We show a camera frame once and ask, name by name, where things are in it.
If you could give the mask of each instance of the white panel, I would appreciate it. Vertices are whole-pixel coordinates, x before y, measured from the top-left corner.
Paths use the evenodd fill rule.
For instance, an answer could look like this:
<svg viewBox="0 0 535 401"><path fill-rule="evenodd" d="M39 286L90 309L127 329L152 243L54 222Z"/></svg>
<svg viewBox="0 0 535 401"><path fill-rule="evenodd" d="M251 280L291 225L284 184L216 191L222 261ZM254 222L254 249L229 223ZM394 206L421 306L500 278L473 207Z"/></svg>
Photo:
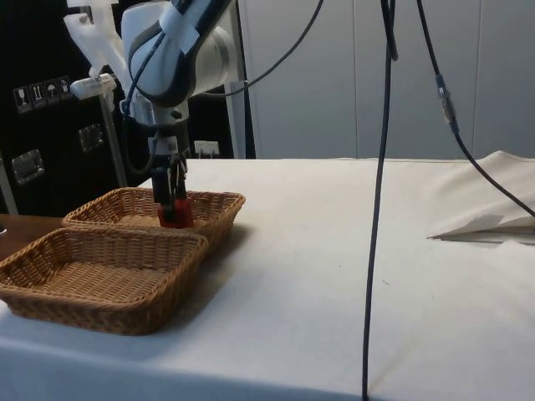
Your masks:
<svg viewBox="0 0 535 401"><path fill-rule="evenodd" d="M474 127L480 1L424 1L436 56L469 149ZM379 152L385 80L380 1L355 0L355 23L359 157L372 157ZM393 67L388 156L461 157L442 116L416 0L397 2L395 34L400 60Z"/></svg>
<svg viewBox="0 0 535 401"><path fill-rule="evenodd" d="M476 104L475 152L535 156L533 0L485 0Z"/></svg>
<svg viewBox="0 0 535 401"><path fill-rule="evenodd" d="M316 0L241 0L247 76L256 78L297 40ZM251 90L259 158L355 157L352 0L327 0L309 36Z"/></svg>

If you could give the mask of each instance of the table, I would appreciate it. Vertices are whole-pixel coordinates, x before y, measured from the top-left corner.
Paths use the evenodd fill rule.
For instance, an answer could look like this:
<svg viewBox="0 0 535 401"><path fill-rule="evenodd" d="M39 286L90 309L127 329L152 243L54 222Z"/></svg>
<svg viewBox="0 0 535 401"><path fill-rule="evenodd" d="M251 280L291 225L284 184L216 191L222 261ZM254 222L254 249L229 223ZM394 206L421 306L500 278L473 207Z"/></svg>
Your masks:
<svg viewBox="0 0 535 401"><path fill-rule="evenodd" d="M0 261L41 236L61 227L57 217L0 215L0 224L8 230L0 235Z"/></svg>
<svg viewBox="0 0 535 401"><path fill-rule="evenodd" d="M457 166L385 166L372 399L535 393L535 250L425 237L422 190ZM375 168L193 160L190 189L241 192L247 204L181 313L155 335L123 338L25 320L2 304L0 399L359 399Z"/></svg>

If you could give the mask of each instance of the metal pole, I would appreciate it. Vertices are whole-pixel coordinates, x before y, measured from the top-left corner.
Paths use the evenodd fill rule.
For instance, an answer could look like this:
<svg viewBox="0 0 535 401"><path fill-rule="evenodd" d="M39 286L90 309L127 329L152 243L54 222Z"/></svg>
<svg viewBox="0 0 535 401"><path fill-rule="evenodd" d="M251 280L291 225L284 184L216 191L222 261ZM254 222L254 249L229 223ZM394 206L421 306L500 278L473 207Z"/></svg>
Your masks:
<svg viewBox="0 0 535 401"><path fill-rule="evenodd" d="M6 166L3 163L2 153L0 152L0 190L2 190L3 199L8 208L10 215L18 215L17 203L13 197L11 191L11 185L9 184L8 173L6 172Z"/></svg>
<svg viewBox="0 0 535 401"><path fill-rule="evenodd" d="M111 114L110 109L108 108L104 95L99 96L99 102L100 109L102 110L102 117L104 119L104 126L108 135L108 143L110 144L111 158L114 161L117 182L120 187L125 187L128 186L128 180L126 179L123 158L120 154L119 140L117 139L117 131L115 130L113 115Z"/></svg>

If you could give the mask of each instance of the black cable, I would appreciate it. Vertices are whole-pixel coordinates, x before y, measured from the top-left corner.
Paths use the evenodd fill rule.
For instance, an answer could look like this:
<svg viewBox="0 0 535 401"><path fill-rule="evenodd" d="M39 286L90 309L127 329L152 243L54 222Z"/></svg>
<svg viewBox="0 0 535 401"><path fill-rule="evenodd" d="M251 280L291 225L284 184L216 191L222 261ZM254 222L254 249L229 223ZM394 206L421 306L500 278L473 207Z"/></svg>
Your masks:
<svg viewBox="0 0 535 401"><path fill-rule="evenodd" d="M388 11L390 26L394 26L395 0L390 0ZM369 359L369 330L371 326L371 302L374 290L375 251L377 249L377 235L379 232L379 217L381 207L381 190L383 187L383 171L385 168L386 144L388 141L388 128L390 122L390 89L392 81L392 49L386 46L385 62L385 101L383 105L383 129L381 133L381 145L379 163L377 164L377 176L375 178L374 219L371 229L371 241L369 244L368 279L366 282L366 305L364 311L364 342L362 346L362 399L368 401L368 359Z"/></svg>
<svg viewBox="0 0 535 401"><path fill-rule="evenodd" d="M456 142L461 148L462 153L465 155L465 157L470 161L470 163L474 166L474 168L485 178L488 182L490 182L497 190L499 190L501 193L503 193L507 198L509 198L511 201L516 203L518 206L520 206L522 209L524 209L530 216L535 217L535 211L533 211L529 206L527 206L524 202L519 200L515 195L513 195L511 192L506 190L503 186L498 184L474 159L474 157L470 154L470 151L466 148L464 142L462 141L461 135L460 135L460 129L459 124L457 123L456 118L456 112L453 107L453 103L451 102L450 94L447 91L446 84L444 82L444 78L442 77L441 71L438 67L438 63L436 61L435 56L435 50L433 49L433 44L431 42L431 36L429 34L429 29L427 27L427 20L425 18L425 12L424 7L422 5L421 0L416 0L418 2L418 11L420 14L420 20L421 25L424 30L424 36L425 36L425 43L427 45L427 49L429 50L429 55L431 57L431 63L433 64L433 69L435 71L436 75L436 83L439 89L439 95L442 98L442 108L444 109L444 115L446 117L446 120L448 121L451 132L455 136Z"/></svg>
<svg viewBox="0 0 535 401"><path fill-rule="evenodd" d="M310 18L310 21L308 21L308 24L306 28L301 33L301 36L299 36L299 39L296 43L293 44L293 46L264 74L260 75L258 78L255 78L253 81L248 82L244 84L240 89L233 90L232 92L228 92L227 94L202 94L201 96L205 96L207 98L214 98L214 99L220 99L220 98L227 98L229 96L234 96L235 94L240 94L241 92L244 92L251 88L254 84L259 83L264 78L266 78L269 74L271 74L279 65L284 63L288 57L292 55L292 53L299 47L301 42L307 37L308 33L310 32L310 29L316 22L316 19L318 19L319 12L321 11L322 6L324 5L324 0L319 0L318 5L316 6L316 9L314 10L314 13L312 17Z"/></svg>
<svg viewBox="0 0 535 401"><path fill-rule="evenodd" d="M132 85L130 86L130 90L128 91L128 94L126 96L125 101L125 107L123 110L123 129L122 129L122 147L123 147L123 153L125 154L125 163L128 170L130 170L132 173L137 175L145 175L149 172L152 164L154 163L155 159L155 150L156 146L158 145L158 135L155 136L153 141L153 148L150 151L149 160L147 161L146 165L142 167L141 169L137 169L132 165L132 161L130 160L130 152L128 150L128 129L129 129L129 117L130 117L130 106L132 104L132 98L134 97L134 92L137 87L137 84L140 82L141 75L145 71L147 65L150 62L150 59L154 54L156 53L156 50L160 47L161 43L163 42L164 38L166 36L165 32L161 32L160 36L154 43L154 46L152 46L152 49L150 52L146 55L145 59L143 60L143 63L141 63L140 69L138 69L137 74L135 75L134 79L132 80Z"/></svg>
<svg viewBox="0 0 535 401"><path fill-rule="evenodd" d="M388 44L390 58L394 61L398 59L398 48L395 44L394 19L390 12L388 0L381 0L381 10L383 12L383 21L385 22L386 42Z"/></svg>
<svg viewBox="0 0 535 401"><path fill-rule="evenodd" d="M425 44L429 50L429 56L431 57L431 64L433 64L433 70L435 75L439 75L441 71L438 68L438 63L436 62L435 50L433 49L433 43L431 42L431 36L429 34L429 28L427 27L427 19L425 18L424 6L421 0L417 0L418 3L418 13L420 14L421 27L424 29Z"/></svg>

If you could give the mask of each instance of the wicker basket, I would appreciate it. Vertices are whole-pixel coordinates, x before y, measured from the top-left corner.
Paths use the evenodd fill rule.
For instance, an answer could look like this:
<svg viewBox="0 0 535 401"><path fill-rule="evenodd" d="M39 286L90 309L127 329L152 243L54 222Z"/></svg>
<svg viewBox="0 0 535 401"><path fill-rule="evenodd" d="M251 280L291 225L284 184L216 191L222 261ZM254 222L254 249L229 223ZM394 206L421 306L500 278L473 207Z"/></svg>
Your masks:
<svg viewBox="0 0 535 401"><path fill-rule="evenodd" d="M207 248L192 234L61 229L0 263L0 298L23 317L148 334L175 312Z"/></svg>
<svg viewBox="0 0 535 401"><path fill-rule="evenodd" d="M245 196L232 193L188 192L195 228L185 231L205 236L213 251L232 229ZM121 188L66 215L64 226L113 226L125 229L170 229L160 227L158 205L152 190Z"/></svg>

